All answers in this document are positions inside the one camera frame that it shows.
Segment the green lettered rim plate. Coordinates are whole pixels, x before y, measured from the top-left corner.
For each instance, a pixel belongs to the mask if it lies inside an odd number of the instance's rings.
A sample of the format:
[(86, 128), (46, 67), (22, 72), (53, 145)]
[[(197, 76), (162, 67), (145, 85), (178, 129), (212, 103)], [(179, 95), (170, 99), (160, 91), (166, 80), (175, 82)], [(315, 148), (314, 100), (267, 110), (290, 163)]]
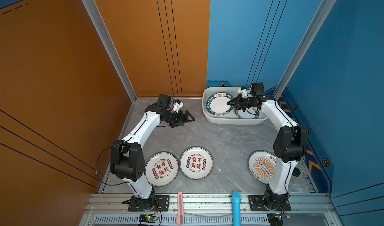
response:
[(214, 116), (223, 116), (233, 110), (233, 106), (227, 103), (233, 100), (234, 97), (226, 92), (218, 92), (212, 94), (205, 104), (206, 110), (209, 114)]
[(234, 109), (234, 112), (238, 118), (244, 120), (254, 120), (257, 119), (260, 115), (260, 112), (257, 108), (247, 108), (245, 111), (243, 111), (242, 109)]

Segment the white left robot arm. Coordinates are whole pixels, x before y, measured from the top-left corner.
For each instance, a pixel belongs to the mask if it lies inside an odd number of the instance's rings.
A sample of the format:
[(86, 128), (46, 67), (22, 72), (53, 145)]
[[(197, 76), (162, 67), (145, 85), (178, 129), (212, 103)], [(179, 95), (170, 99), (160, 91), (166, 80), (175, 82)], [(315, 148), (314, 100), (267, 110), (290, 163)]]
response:
[(187, 110), (173, 111), (166, 104), (154, 103), (145, 109), (141, 121), (126, 137), (112, 143), (110, 171), (132, 189), (134, 195), (128, 204), (134, 209), (149, 211), (155, 206), (155, 190), (144, 175), (143, 148), (149, 136), (161, 122), (175, 128), (194, 120)]

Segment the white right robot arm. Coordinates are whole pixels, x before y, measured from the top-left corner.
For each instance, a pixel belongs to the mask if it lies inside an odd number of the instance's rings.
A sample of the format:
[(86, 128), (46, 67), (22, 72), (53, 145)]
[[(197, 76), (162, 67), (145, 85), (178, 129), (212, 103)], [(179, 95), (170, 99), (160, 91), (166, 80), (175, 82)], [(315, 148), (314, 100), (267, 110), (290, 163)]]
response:
[(278, 102), (270, 96), (257, 95), (244, 98), (239, 94), (227, 102), (227, 105), (242, 111), (256, 107), (277, 129), (278, 135), (273, 144), (274, 154), (277, 157), (275, 172), (267, 184), (264, 196), (258, 198), (255, 205), (267, 211), (290, 211), (289, 183), (296, 165), (307, 153), (309, 129), (289, 118)]

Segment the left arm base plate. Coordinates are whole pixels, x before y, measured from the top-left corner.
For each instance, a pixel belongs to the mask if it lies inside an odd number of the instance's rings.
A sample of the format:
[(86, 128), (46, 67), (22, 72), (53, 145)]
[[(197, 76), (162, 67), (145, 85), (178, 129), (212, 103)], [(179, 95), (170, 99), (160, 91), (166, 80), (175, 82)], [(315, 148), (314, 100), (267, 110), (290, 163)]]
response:
[(142, 200), (132, 196), (130, 199), (128, 211), (129, 212), (152, 212), (156, 211), (158, 207), (161, 212), (167, 212), (170, 205), (169, 195), (155, 195), (153, 199)]

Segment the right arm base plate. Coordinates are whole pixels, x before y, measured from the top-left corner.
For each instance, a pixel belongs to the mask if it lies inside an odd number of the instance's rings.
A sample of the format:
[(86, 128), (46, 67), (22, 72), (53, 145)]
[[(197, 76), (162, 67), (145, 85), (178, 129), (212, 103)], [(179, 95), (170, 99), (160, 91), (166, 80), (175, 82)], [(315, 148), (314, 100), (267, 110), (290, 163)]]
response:
[(288, 200), (288, 194), (285, 195), (249, 195), (249, 205), (251, 211), (285, 211), (292, 210)]

